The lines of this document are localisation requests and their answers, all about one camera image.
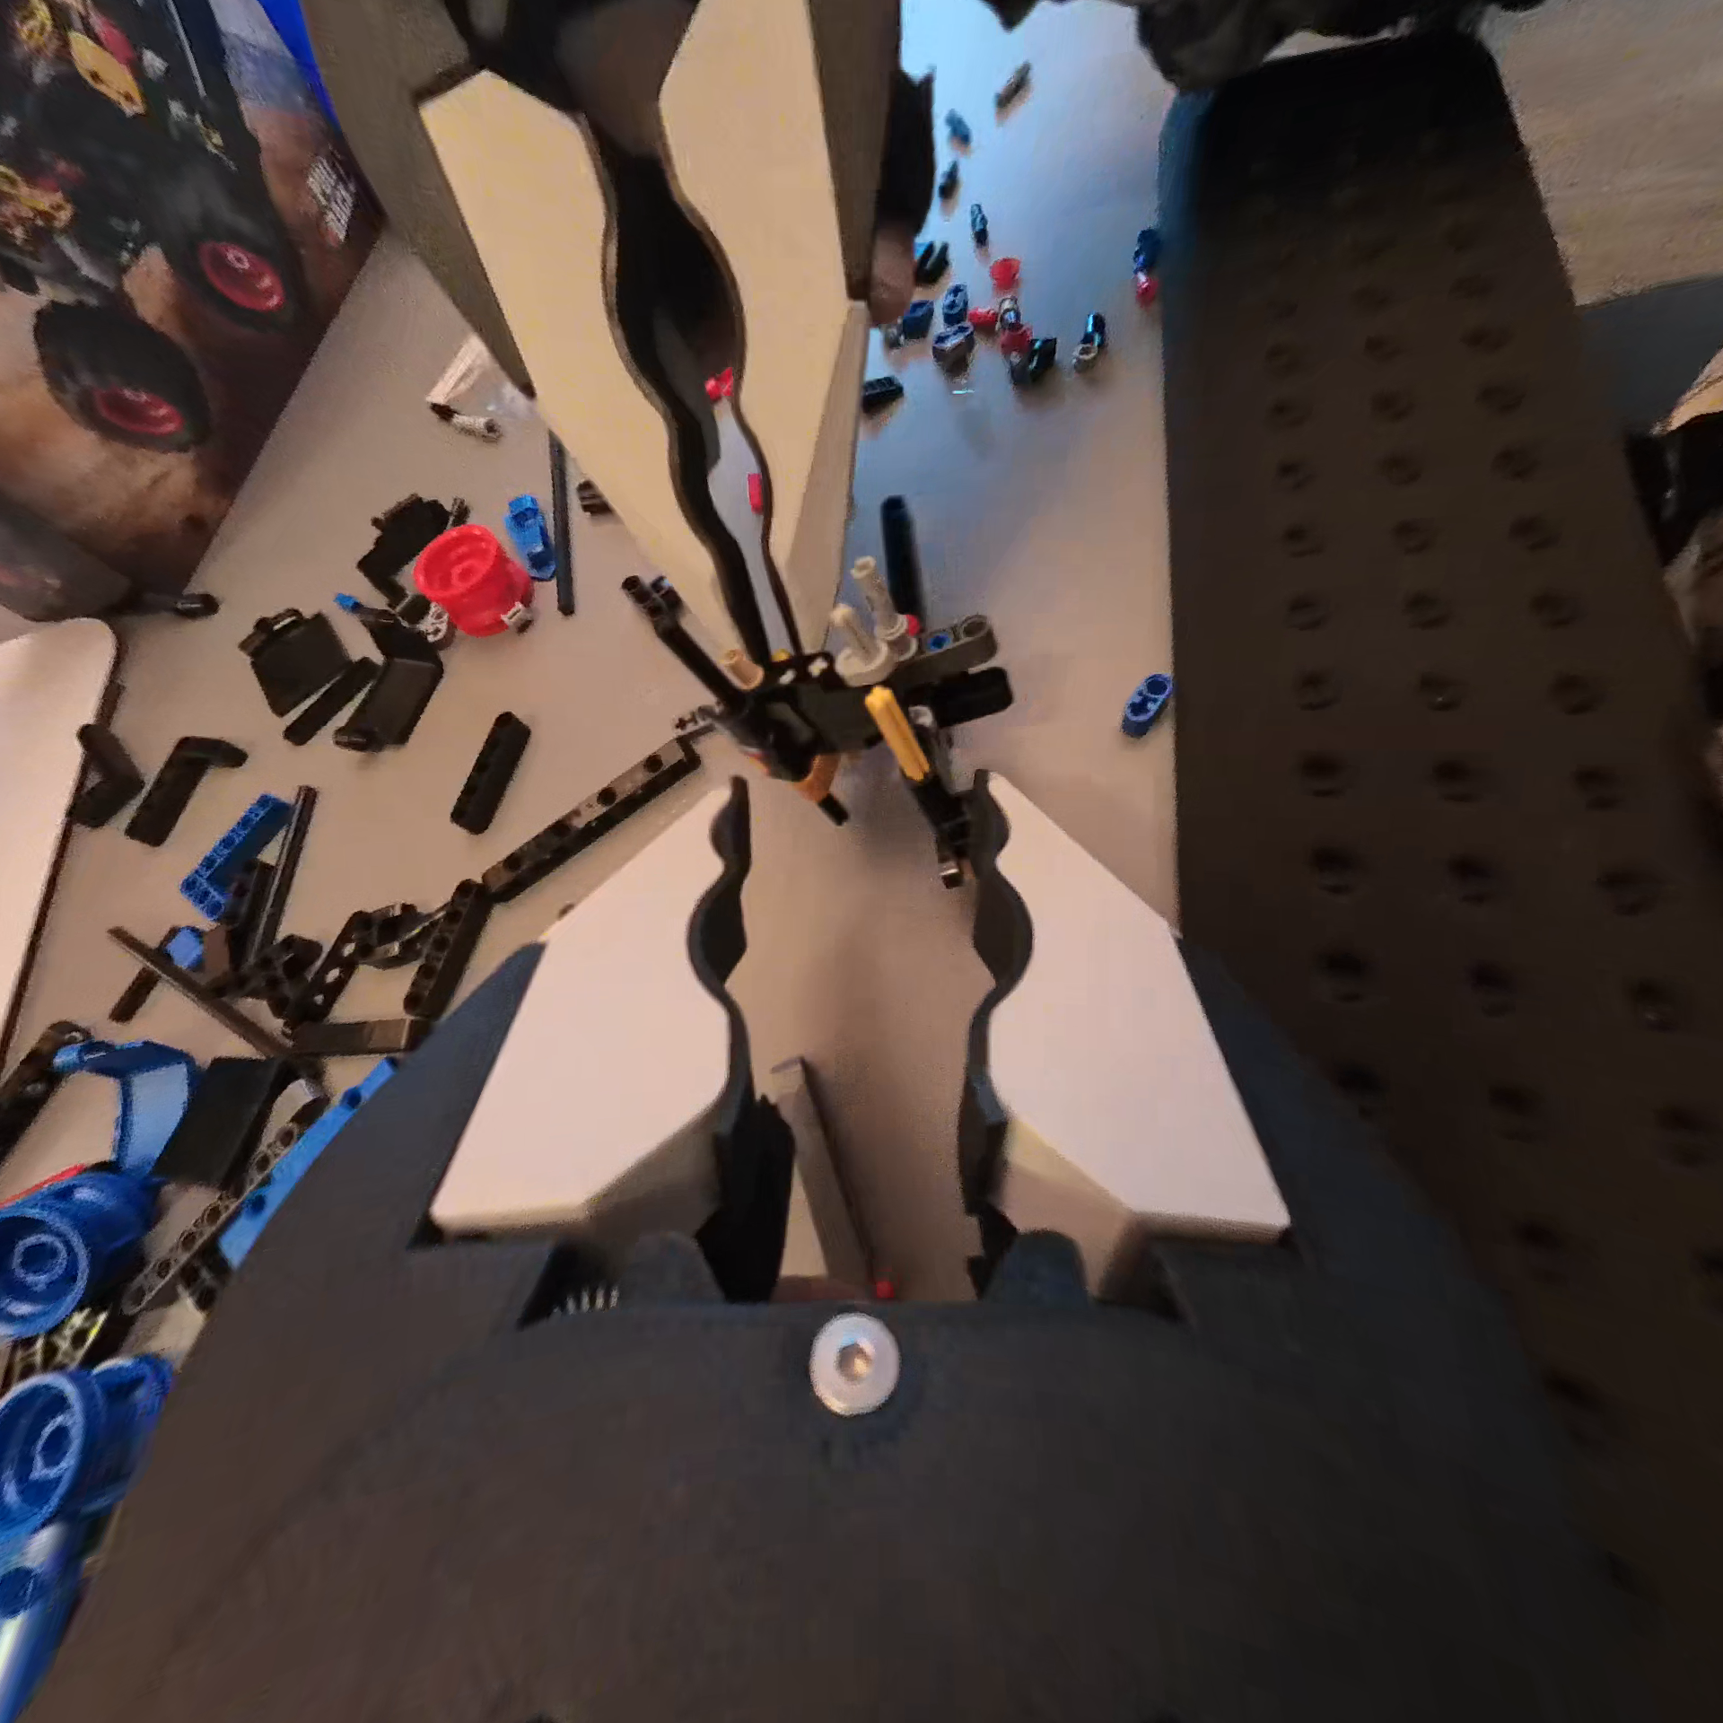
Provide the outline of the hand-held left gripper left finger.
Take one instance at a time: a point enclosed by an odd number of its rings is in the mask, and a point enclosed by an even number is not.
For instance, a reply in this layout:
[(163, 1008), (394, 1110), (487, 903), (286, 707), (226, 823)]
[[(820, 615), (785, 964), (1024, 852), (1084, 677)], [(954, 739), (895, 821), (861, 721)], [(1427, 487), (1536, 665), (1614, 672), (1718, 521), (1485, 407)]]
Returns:
[(430, 1201), (443, 1235), (538, 1235), (619, 1264), (687, 1235), (727, 1299), (773, 1294), (793, 1131), (730, 978), (747, 951), (734, 778), (552, 925)]

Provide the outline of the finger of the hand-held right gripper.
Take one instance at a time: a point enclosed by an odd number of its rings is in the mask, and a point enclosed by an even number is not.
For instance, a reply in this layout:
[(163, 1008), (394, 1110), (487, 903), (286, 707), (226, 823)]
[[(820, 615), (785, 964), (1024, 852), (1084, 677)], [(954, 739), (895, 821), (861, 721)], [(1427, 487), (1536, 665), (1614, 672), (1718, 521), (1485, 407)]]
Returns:
[(523, 356), (538, 409), (723, 652), (769, 660), (747, 557), (714, 506), (697, 412), (655, 330), (617, 307), (617, 214), (590, 128), (495, 72), (420, 100), (420, 125)]
[(845, 568), (871, 323), (848, 287), (808, 6), (697, 3), (661, 125), (738, 307), (734, 403), (761, 461), (767, 566), (816, 652)]

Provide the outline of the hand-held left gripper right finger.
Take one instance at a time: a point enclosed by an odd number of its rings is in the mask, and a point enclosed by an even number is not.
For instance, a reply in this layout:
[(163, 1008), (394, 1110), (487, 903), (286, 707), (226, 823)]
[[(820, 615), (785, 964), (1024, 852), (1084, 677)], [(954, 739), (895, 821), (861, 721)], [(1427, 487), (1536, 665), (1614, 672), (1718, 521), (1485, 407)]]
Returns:
[(1171, 922), (1006, 776), (966, 795), (973, 944), (963, 1206), (978, 1285), (1015, 1239), (1066, 1239), (1094, 1294), (1150, 1244), (1278, 1243), (1287, 1200)]

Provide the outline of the grey toy beam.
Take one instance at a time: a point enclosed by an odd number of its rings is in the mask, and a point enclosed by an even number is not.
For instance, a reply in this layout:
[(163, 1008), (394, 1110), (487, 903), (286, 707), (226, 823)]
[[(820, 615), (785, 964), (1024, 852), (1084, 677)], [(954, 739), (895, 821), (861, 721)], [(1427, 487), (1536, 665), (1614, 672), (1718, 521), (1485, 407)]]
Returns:
[(793, 1137), (782, 1274), (833, 1282), (852, 1294), (892, 1297), (891, 1274), (883, 1267), (852, 1200), (812, 1067), (804, 1058), (773, 1064), (766, 1078), (766, 1096)]

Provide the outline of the toy brick assembly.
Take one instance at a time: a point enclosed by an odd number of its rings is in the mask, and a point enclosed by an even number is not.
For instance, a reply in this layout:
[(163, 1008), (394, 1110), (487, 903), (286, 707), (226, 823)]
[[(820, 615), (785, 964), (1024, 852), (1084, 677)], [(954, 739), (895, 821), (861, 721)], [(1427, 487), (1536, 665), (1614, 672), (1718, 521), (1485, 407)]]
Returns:
[(884, 560), (861, 556), (852, 578), (867, 615), (839, 604), (838, 652), (782, 655), (769, 666), (742, 649), (721, 660), (684, 626), (684, 602), (664, 576), (630, 576), (621, 589), (657, 639), (707, 690), (700, 720), (727, 732), (761, 769), (798, 790), (833, 825), (848, 821), (833, 783), (839, 765), (872, 746), (895, 759), (933, 834), (939, 881), (958, 887), (971, 865), (971, 813), (957, 787), (951, 743), (966, 724), (1014, 704), (999, 642), (983, 613), (930, 623), (920, 537), (910, 500), (881, 504)]

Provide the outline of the grey desk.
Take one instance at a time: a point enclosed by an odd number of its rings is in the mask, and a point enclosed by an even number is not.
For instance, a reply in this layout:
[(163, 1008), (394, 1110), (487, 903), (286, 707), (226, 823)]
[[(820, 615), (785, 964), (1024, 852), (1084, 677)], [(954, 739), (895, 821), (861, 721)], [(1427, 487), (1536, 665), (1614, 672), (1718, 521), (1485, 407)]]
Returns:
[[(1120, 92), (1135, 72), (1143, 89), (1166, 85), (1129, 18), (1100, 3), (1046, 6), (1014, 35), (971, 3), (906, 3), (903, 25), (911, 69), (939, 67), (954, 85), (1039, 51), (1070, 66), (1110, 60)], [(638, 563), (627, 532), (582, 519), (576, 613), (517, 639), (455, 645), (406, 748), (365, 760), (327, 737), (284, 743), (286, 720), (271, 718), (238, 652), (256, 618), (327, 607), (350, 586), (370, 517), (408, 492), (462, 496), (487, 523), (509, 496), (545, 492), (538, 425), (485, 447), (424, 409), (424, 387), (462, 336), (418, 259), (394, 234), (379, 237), (207, 556), (202, 582), (222, 613), (122, 626), (115, 730), (140, 767), (158, 769), (183, 735), (235, 741), (248, 762), (214, 771), (161, 851), (128, 841), (123, 821), (73, 832), (17, 1046), (73, 1020), (107, 1040), (147, 1037), (202, 1058), (242, 1051), (169, 989), (134, 1025), (111, 1028), (110, 1007), (138, 967), (110, 931), (155, 941), (183, 920), (183, 874), (261, 792), (318, 790), (288, 927), (325, 941), (355, 910), (439, 904), (662, 743), (701, 699), (619, 590)], [(954, 755), (1006, 776), (1175, 918), (1174, 739), (1129, 741), (1118, 727), (1141, 677), (1171, 666), (1159, 336), (1158, 314), (1158, 332), (1133, 335), (1108, 375), (1054, 377), (1035, 395), (1014, 391), (994, 361), (974, 393), (957, 395), (928, 359), (911, 359), (905, 400), (857, 447), (848, 557), (878, 552), (878, 500), (903, 495), (939, 618), (991, 615), (1015, 688), (1007, 711), (961, 732)], [(471, 834), (449, 808), (507, 709), (531, 741), (495, 823)], [(755, 857), (733, 989), (758, 1071), (785, 1058), (812, 1067), (852, 1200), (895, 1289), (966, 1301), (976, 1237), (957, 1187), (957, 1103), (965, 1028), (984, 990), (968, 897), (938, 879), (930, 832), (876, 750), (835, 787), (850, 808), (839, 829), (727, 739), (700, 748), (695, 776), (490, 914), (462, 997), (707, 792), (748, 778)]]

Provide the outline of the clear plastic bag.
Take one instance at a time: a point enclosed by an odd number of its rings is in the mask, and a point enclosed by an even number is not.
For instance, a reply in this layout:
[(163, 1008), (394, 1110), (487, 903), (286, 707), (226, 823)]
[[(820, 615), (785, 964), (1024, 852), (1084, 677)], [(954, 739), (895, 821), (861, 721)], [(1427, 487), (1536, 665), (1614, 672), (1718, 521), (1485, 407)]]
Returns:
[(477, 332), (462, 338), (423, 403), (443, 426), (485, 444), (540, 420), (531, 397), (512, 382)]

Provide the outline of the heap of black blue beams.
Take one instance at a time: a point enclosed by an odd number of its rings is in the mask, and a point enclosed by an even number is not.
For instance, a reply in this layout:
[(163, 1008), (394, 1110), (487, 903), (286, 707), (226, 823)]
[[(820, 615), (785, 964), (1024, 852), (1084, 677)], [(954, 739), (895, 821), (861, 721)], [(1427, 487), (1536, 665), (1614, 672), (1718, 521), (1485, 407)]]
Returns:
[[(413, 903), (360, 910), (303, 977), (288, 967), (298, 956), (292, 940), (217, 983), (155, 953), (143, 967), (152, 978), (200, 1007), (214, 1007), (233, 1028), (261, 1029), (233, 1003), (258, 999), (267, 985), (286, 985), (271, 1000), (284, 1013), (284, 1034), (262, 1032), (250, 1058), (204, 1067), (202, 1087), (152, 1174), (158, 1213), (143, 1264), (114, 1294), (76, 1308), (48, 1333), (4, 1341), (4, 1387), (101, 1362), (173, 1294), (207, 1308), (233, 1275), (217, 1253), (226, 1222), (327, 1103), (355, 1087), (377, 1061), (420, 1046), (463, 978), (490, 909), (483, 879), (463, 878), (434, 910)], [(33, 1102), (67, 1078), (53, 1073), (51, 1058), (76, 1041), (73, 1023), (53, 1025), (6, 1076), (6, 1144), (14, 1125), (29, 1119)]]

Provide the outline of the blue flat toy panel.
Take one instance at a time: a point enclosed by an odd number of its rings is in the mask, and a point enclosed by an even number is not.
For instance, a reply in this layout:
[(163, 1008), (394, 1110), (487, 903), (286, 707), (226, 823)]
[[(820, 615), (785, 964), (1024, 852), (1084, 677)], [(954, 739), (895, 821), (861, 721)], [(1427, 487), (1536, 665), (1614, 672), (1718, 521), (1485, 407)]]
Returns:
[(377, 1088), (392, 1080), (401, 1062), (398, 1056), (377, 1061), (355, 1087), (345, 1088), (335, 1102), (327, 1103), (317, 1119), (303, 1125), (293, 1143), (277, 1154), (270, 1173), (258, 1177), (217, 1237), (217, 1253), (233, 1274), (242, 1267), (270, 1220), (279, 1211), (300, 1179), (310, 1173), (339, 1131)]

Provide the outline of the black building toy box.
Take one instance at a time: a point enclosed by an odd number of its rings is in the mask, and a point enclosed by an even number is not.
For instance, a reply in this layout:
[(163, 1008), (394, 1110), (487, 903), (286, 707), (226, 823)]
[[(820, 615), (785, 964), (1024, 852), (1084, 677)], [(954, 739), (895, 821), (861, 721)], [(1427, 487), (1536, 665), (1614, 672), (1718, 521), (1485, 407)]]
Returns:
[(4, 633), (190, 589), (379, 225), (300, 3), (2, 3)]

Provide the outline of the black thin toy beam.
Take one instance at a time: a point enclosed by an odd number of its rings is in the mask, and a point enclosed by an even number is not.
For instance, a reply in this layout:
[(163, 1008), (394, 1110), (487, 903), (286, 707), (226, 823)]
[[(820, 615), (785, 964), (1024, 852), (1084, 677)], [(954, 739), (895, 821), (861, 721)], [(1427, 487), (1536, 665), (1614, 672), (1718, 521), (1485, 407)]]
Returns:
[(317, 692), (286, 725), (284, 743), (306, 746), (331, 727), (355, 702), (374, 686), (381, 665), (374, 658), (351, 660), (321, 692)]

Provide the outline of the blue toy wheel hub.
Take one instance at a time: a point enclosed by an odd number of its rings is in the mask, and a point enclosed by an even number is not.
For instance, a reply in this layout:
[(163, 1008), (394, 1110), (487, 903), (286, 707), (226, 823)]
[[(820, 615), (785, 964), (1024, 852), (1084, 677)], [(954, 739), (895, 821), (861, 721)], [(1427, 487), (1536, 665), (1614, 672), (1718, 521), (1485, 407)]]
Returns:
[(142, 1353), (48, 1370), (2, 1400), (2, 1543), (118, 1505), (143, 1465), (176, 1367)]
[(2, 1207), (2, 1340), (40, 1337), (143, 1264), (158, 1183), (114, 1165), (50, 1179)]

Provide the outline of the white book stand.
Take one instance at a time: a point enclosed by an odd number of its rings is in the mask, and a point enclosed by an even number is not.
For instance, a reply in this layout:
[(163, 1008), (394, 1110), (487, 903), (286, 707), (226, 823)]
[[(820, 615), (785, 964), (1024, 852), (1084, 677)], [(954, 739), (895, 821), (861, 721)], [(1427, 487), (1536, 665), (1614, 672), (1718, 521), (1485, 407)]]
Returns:
[(2, 1050), (37, 966), (73, 799), (84, 771), (78, 732), (99, 720), (122, 644), (97, 618), (61, 620), (2, 645)]

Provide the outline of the blue long toy panel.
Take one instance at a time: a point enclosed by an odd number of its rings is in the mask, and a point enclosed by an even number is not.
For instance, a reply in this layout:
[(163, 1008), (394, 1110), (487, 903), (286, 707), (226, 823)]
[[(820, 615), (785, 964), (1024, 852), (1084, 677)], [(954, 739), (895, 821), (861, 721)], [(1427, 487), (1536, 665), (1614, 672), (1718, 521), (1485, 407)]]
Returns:
[(2, 1718), (27, 1708), (57, 1650), (99, 1541), (88, 1517), (60, 1517), (2, 1543)]

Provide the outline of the black toy bracket frame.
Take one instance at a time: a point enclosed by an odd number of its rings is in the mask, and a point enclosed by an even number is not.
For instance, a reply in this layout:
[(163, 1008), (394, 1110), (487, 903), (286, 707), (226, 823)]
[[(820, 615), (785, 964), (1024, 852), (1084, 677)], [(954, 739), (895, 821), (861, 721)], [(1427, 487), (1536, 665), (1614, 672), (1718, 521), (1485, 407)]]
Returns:
[(441, 532), (465, 524), (471, 504), (463, 498), (441, 502), (411, 495), (385, 512), (374, 517), (374, 544), (358, 560), (358, 571), (379, 593), (387, 608), (406, 599), (406, 582), (418, 553)]

